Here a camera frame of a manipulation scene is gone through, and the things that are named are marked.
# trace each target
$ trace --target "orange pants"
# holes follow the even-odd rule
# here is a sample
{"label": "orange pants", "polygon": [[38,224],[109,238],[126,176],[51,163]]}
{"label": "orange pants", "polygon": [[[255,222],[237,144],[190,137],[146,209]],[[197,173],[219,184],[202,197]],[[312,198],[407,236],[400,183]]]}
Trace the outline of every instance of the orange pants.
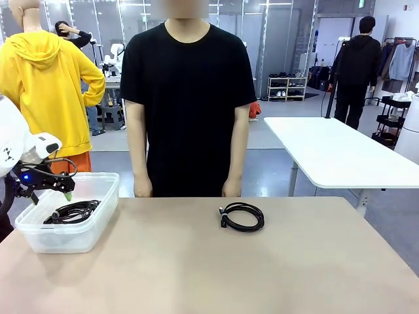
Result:
{"label": "orange pants", "polygon": [[[78,172],[92,172],[92,162],[90,161],[89,152],[84,152],[79,155],[68,156],[65,158],[70,159],[76,164]],[[53,162],[51,164],[51,170],[56,175],[59,175],[61,172],[72,173],[75,171],[73,165],[66,161]]]}

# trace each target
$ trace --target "shoe rack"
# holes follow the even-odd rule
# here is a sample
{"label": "shoe rack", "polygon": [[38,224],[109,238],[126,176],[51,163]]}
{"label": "shoe rack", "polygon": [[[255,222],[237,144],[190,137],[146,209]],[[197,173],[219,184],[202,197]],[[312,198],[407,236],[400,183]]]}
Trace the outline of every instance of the shoe rack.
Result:
{"label": "shoe rack", "polygon": [[[268,77],[268,101],[302,101],[306,94],[306,87],[306,77]],[[299,91],[302,95],[294,95],[296,91]],[[277,96],[278,92],[285,92],[285,95]]]}

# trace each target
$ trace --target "hand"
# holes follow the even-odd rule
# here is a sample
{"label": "hand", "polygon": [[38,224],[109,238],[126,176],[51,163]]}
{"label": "hand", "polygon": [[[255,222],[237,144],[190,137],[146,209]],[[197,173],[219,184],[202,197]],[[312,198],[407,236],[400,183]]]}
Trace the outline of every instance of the hand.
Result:
{"label": "hand", "polygon": [[238,179],[227,179],[223,186],[222,196],[224,198],[239,198],[242,196],[242,181]]}
{"label": "hand", "polygon": [[71,27],[69,27],[68,25],[65,25],[64,23],[61,23],[60,26],[58,26],[58,29],[62,33],[70,33],[71,32]]}
{"label": "hand", "polygon": [[153,186],[151,185],[150,178],[134,177],[134,196],[136,198],[151,198],[153,196]]}

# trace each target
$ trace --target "black hair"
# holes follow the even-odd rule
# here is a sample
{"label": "black hair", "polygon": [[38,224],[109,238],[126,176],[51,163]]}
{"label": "black hair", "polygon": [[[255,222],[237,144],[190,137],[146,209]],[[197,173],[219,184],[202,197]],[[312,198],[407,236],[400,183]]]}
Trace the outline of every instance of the black hair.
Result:
{"label": "black hair", "polygon": [[375,27],[375,18],[372,16],[366,16],[359,22],[359,32],[361,34],[368,34],[373,31]]}
{"label": "black hair", "polygon": [[56,22],[55,23],[55,30],[57,32],[57,35],[60,36],[60,37],[67,37],[69,33],[68,32],[63,32],[63,31],[60,30],[60,25],[61,24],[65,24],[65,25],[68,26],[68,23],[66,21],[58,21],[58,22]]}

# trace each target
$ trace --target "beige tabletop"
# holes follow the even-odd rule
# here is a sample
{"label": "beige tabletop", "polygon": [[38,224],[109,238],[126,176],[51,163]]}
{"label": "beige tabletop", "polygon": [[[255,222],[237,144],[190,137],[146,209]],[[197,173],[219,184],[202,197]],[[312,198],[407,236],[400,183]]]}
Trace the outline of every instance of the beige tabletop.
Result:
{"label": "beige tabletop", "polygon": [[226,199],[121,199],[85,254],[35,254],[13,232],[0,313],[419,313],[419,279],[344,199],[246,201],[257,234],[220,228]]}

